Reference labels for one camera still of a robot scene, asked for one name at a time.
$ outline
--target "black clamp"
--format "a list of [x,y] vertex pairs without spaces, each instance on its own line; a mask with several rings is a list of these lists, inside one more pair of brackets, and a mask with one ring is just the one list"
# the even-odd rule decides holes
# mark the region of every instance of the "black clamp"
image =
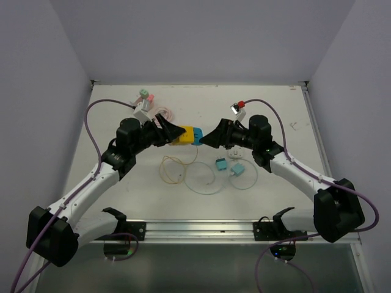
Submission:
[[120,211],[113,208],[103,209],[102,212],[107,212],[110,215],[113,215],[117,220],[118,224],[113,233],[121,233],[124,232],[124,228],[126,227],[126,215],[121,213]]
[[[110,215],[113,215],[117,220],[118,224],[114,230],[114,233],[131,233],[137,237],[139,241],[143,241],[145,238],[145,231],[147,228],[147,224],[143,221],[133,221],[127,222],[126,215],[121,213],[120,211],[113,208],[106,208],[102,210],[103,212],[107,212]],[[113,240],[122,240],[122,236],[113,237]]]
[[284,213],[294,209],[294,207],[283,209],[273,216],[273,221],[262,221],[265,217],[262,217],[259,221],[253,222],[253,232],[255,241],[279,241],[287,238],[305,236],[306,232],[302,231],[288,231],[282,221],[281,217]]

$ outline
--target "green connector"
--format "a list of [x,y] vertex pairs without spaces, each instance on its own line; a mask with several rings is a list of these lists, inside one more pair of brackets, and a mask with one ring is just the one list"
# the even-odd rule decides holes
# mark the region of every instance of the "green connector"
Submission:
[[141,98],[146,99],[149,97],[149,93],[147,90],[142,89],[142,90],[140,90],[140,96],[141,96]]

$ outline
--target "small blue connector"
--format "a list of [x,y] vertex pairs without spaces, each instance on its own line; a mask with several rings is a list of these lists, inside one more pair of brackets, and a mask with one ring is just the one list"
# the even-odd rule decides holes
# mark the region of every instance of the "small blue connector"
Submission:
[[219,171],[223,171],[227,169],[227,161],[222,158],[222,159],[217,159],[216,160],[216,167]]
[[232,168],[231,171],[235,176],[240,176],[244,172],[244,166],[242,164],[236,163]]
[[194,142],[192,143],[192,145],[201,145],[202,143],[200,143],[200,139],[202,138],[202,129],[193,127],[193,131],[194,131]]

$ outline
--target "cable connector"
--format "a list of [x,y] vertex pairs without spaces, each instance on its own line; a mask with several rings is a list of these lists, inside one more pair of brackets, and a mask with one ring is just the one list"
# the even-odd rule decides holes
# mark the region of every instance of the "cable connector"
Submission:
[[232,175],[235,175],[235,176],[240,176],[243,174],[245,168],[244,168],[244,165],[240,164],[240,163],[236,163],[232,168],[231,168],[231,171],[232,171]]
[[227,161],[224,158],[216,160],[216,167],[219,171],[227,169]]

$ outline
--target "small white object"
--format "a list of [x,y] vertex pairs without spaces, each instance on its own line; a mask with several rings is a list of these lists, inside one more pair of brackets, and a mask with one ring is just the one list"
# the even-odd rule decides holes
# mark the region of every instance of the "small white object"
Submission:
[[146,103],[149,103],[147,100],[143,99],[141,102],[137,104],[137,107],[133,111],[133,116],[135,116],[141,124],[144,124],[147,121],[151,121],[151,117],[148,114],[148,111],[145,110],[147,108]]
[[228,150],[228,157],[230,159],[242,159],[244,156],[244,150],[239,146],[234,146]]
[[243,108],[241,108],[235,117],[235,121],[238,120],[239,122],[242,122],[245,116],[246,116],[246,111]]
[[148,112],[151,109],[151,103],[146,100],[142,99],[141,103],[141,110]]

